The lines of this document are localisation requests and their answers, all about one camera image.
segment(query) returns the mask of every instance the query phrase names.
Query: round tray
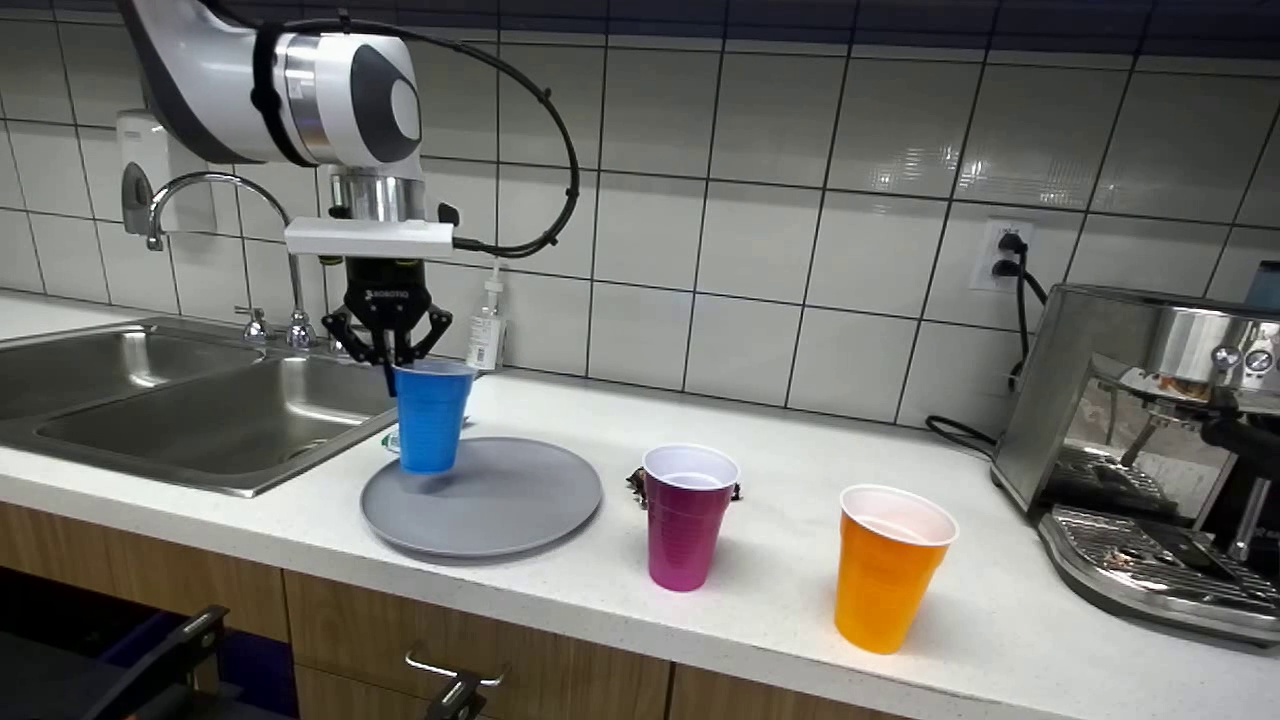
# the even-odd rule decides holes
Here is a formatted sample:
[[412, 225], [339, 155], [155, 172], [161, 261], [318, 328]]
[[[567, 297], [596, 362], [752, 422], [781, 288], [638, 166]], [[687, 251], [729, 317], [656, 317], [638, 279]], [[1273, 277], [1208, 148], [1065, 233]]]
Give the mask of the round tray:
[[581, 533], [601, 499], [601, 474], [581, 455], [520, 436], [476, 436], [455, 449], [446, 478], [403, 474], [399, 461], [380, 468], [359, 506], [399, 552], [496, 559]]

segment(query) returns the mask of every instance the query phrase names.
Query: kitchen counter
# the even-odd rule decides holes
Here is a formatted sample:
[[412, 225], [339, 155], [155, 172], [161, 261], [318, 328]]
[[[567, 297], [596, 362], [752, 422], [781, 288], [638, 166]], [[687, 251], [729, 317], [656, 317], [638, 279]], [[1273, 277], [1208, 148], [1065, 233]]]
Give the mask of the kitchen counter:
[[[111, 319], [122, 317], [0, 297], [0, 340]], [[567, 545], [520, 559], [399, 557], [359, 517], [359, 488], [392, 461], [380, 441], [254, 499], [0, 449], [0, 504], [899, 714], [1166, 720], [1280, 709], [1280, 652], [1114, 619], [1067, 592], [977, 453], [916, 430], [544, 374], [485, 374], [468, 420], [468, 436], [532, 436], [583, 455], [603, 478], [601, 517]], [[687, 596], [644, 575], [644, 510], [623, 482], [644, 449], [667, 441], [725, 449], [745, 473], [715, 572]], [[836, 492], [850, 478], [916, 488], [959, 518], [959, 545], [899, 654], [866, 654], [831, 626]]]

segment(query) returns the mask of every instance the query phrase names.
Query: wooden cabinet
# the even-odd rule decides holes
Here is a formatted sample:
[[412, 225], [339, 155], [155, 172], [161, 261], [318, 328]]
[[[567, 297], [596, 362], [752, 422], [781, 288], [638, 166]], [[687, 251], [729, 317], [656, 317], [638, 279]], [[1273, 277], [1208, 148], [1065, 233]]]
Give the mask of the wooden cabinet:
[[730, 674], [675, 668], [667, 720], [888, 720], [866, 709], [849, 709], [814, 697], [797, 697]]
[[191, 617], [227, 606], [227, 626], [288, 640], [276, 568], [176, 548], [0, 504], [0, 568]]
[[660, 659], [312, 575], [288, 575], [282, 588], [305, 714], [339, 714], [336, 705], [346, 714], [420, 714], [444, 678], [403, 668], [414, 642], [431, 664], [505, 674], [505, 687], [487, 691], [500, 720], [660, 720], [667, 705]]

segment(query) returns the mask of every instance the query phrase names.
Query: coffee machine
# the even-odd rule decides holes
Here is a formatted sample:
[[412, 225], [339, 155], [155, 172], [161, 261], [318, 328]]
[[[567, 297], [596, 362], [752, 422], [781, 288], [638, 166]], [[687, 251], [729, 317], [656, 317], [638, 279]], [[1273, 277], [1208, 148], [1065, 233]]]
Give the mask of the coffee machine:
[[1091, 604], [1277, 642], [1280, 312], [1060, 283], [990, 474]]

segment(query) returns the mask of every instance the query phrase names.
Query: electrical outlet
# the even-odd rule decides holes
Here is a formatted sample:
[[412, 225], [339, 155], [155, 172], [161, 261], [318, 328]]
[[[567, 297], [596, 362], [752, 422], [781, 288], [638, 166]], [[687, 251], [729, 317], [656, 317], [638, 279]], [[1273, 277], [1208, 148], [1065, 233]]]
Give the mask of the electrical outlet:
[[998, 251], [998, 240], [1015, 233], [1022, 243], [1032, 243], [1035, 228], [1032, 225], [1012, 225], [1012, 219], [988, 219], [982, 225], [982, 243], [979, 251], [972, 251], [972, 273], [969, 273], [969, 288], [977, 292], [1002, 292], [1012, 279], [994, 277], [990, 266], [998, 261], [1012, 261], [1008, 251]]

